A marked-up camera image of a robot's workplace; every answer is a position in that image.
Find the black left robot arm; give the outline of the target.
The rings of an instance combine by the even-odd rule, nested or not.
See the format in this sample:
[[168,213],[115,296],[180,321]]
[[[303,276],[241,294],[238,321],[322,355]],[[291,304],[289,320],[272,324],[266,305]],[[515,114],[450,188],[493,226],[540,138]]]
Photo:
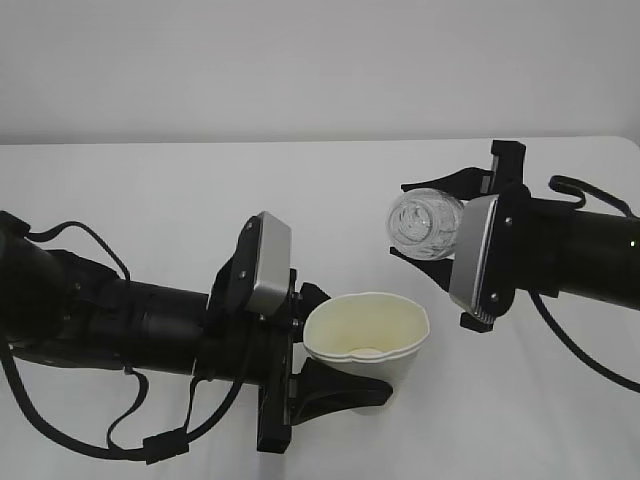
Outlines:
[[[26,419],[45,437],[82,455],[157,463],[186,453],[226,415],[245,384],[258,388],[257,447],[283,453],[294,426],[334,412],[385,404],[392,386],[307,360],[293,368],[293,347],[326,294],[298,284],[288,225],[268,212],[244,224],[232,256],[209,293],[132,280],[121,260],[104,266],[49,242],[54,226],[35,232],[1,216],[1,365]],[[48,423],[29,398],[16,363],[121,371],[135,377],[141,405],[156,370],[217,379],[231,386],[199,426],[145,438],[137,448],[95,446]]]

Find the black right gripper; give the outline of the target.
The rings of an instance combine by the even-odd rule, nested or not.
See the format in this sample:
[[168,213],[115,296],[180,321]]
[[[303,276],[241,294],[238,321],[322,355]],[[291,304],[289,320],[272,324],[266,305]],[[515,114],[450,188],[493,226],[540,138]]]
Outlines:
[[[498,196],[481,292],[481,306],[495,321],[511,308],[518,290],[551,298],[559,295],[560,203],[532,196],[523,181],[525,152],[526,146],[518,141],[495,140],[491,170],[467,167],[434,180],[401,185],[404,193],[433,189],[454,198]],[[449,292],[452,259],[418,260],[395,247],[389,253]],[[494,323],[484,325],[464,310],[460,316],[463,328],[478,333],[492,331]]]

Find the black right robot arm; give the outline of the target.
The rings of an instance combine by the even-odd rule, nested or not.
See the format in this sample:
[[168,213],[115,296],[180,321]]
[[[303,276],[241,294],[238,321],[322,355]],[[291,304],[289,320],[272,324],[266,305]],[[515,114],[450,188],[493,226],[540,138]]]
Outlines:
[[628,204],[584,181],[555,175],[550,188],[572,201],[532,197],[523,181],[526,147],[495,140],[493,164],[438,179],[405,183],[403,192],[434,189],[464,204],[454,256],[391,254],[428,275],[463,312],[462,327],[490,332],[518,290],[560,293],[639,307],[639,218]]

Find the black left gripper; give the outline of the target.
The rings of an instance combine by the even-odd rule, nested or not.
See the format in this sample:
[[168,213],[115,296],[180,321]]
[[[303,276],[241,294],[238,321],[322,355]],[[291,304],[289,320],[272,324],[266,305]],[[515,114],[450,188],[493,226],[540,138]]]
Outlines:
[[[220,406],[192,430],[197,440],[228,413],[245,384],[258,387],[256,448],[282,454],[289,447],[292,426],[350,409],[384,406],[393,394],[386,381],[349,374],[307,358],[299,373],[292,373],[293,330],[277,323],[285,318],[283,304],[272,319],[258,314],[226,310],[232,292],[232,262],[217,273],[207,307],[204,336],[195,357],[194,377],[229,380],[231,387]],[[305,282],[298,293],[298,341],[303,340],[310,314],[330,296],[316,284]]]

